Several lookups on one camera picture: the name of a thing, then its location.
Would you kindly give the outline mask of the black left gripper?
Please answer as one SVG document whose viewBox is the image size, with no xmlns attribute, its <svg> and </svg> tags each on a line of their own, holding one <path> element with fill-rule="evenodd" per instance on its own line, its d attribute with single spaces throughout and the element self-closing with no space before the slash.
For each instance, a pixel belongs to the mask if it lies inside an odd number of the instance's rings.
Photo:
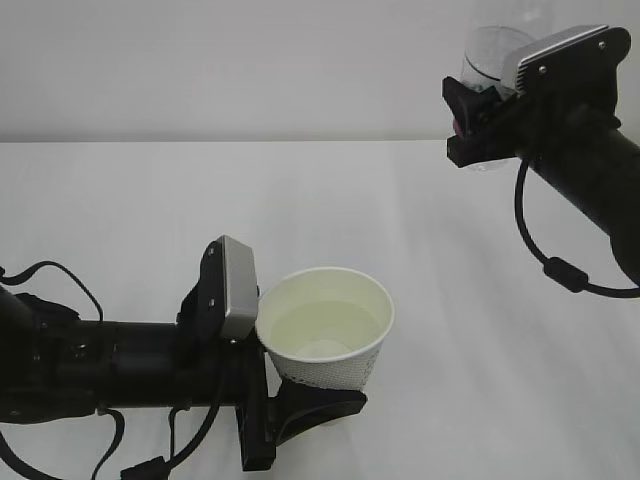
<svg viewBox="0 0 640 480">
<path fill-rule="evenodd" d="M 358 390 L 282 382 L 269 397 L 264 349 L 256 343 L 226 345 L 218 360 L 214 396 L 203 423 L 186 446 L 169 460 L 175 469 L 202 444 L 222 406 L 235 408 L 241 464 L 245 471 L 267 471 L 276 446 L 334 420 L 357 415 L 367 403 Z"/>
</svg>

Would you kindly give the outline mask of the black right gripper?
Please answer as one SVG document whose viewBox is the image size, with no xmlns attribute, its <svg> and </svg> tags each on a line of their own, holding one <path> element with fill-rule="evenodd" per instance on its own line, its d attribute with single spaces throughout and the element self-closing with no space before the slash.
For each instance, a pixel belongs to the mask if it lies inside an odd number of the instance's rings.
<svg viewBox="0 0 640 480">
<path fill-rule="evenodd" d="M 476 90 L 450 76 L 442 81 L 442 97 L 451 110 L 454 130 L 460 137 L 472 135 L 495 108 L 494 86 Z M 584 114 L 587 119 L 601 121 L 607 126 L 620 125 L 615 116 L 618 100 L 615 84 L 587 84 L 559 91 L 527 93 L 518 95 L 518 99 L 523 114 L 517 126 L 517 155 L 544 143 L 574 114 Z"/>
</svg>

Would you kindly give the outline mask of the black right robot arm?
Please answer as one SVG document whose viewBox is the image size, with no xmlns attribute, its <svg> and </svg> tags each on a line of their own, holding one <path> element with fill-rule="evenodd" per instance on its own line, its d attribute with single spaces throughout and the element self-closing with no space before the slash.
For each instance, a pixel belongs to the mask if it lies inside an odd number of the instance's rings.
<svg viewBox="0 0 640 480">
<path fill-rule="evenodd" d="M 639 147 L 620 131 L 616 74 L 506 100 L 447 77 L 442 96 L 457 167 L 520 159 L 608 236 L 619 268 L 639 281 Z"/>
</svg>

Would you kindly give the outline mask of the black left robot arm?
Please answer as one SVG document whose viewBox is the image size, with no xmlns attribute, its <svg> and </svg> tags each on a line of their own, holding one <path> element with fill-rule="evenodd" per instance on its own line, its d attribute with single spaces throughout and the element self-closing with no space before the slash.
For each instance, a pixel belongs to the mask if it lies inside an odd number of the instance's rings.
<svg viewBox="0 0 640 480">
<path fill-rule="evenodd" d="M 268 391 L 266 359 L 255 335 L 200 343 L 185 320 L 133 323 L 83 320 L 66 306 L 27 293 L 1 295 L 1 420 L 30 425 L 94 414 L 115 420 L 126 408 L 197 406 L 207 414 L 194 437 L 168 457 L 121 472 L 166 479 L 203 442 L 222 407 L 236 414 L 241 464 L 266 471 L 277 448 L 332 420 L 358 414 L 367 398 L 285 380 Z"/>
</svg>

